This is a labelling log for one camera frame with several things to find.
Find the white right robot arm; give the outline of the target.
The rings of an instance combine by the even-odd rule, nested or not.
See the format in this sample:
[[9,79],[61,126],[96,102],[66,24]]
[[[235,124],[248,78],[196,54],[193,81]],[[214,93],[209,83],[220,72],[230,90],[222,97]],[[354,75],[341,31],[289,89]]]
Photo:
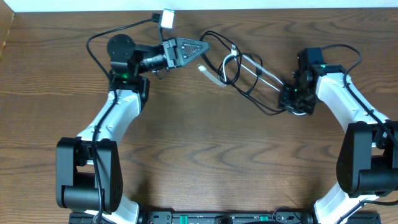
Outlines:
[[297,54],[294,83],[283,85],[279,108],[297,116],[313,114],[321,101],[333,113],[345,137],[336,163],[336,184],[318,199],[300,223],[361,223],[370,216],[354,217],[367,204],[381,202],[397,190],[397,122],[379,112],[355,87],[350,69],[326,63],[324,47]]

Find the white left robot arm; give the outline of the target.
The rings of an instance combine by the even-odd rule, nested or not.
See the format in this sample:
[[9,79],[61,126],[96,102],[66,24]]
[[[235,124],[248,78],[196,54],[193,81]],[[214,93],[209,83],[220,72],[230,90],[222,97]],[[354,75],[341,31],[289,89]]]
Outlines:
[[83,223],[139,223],[139,205],[123,194],[118,146],[149,97],[142,74],[184,67],[207,50],[207,42],[172,38],[159,45],[137,45],[125,34],[110,38],[108,99],[90,125],[56,147],[56,201],[85,212]]

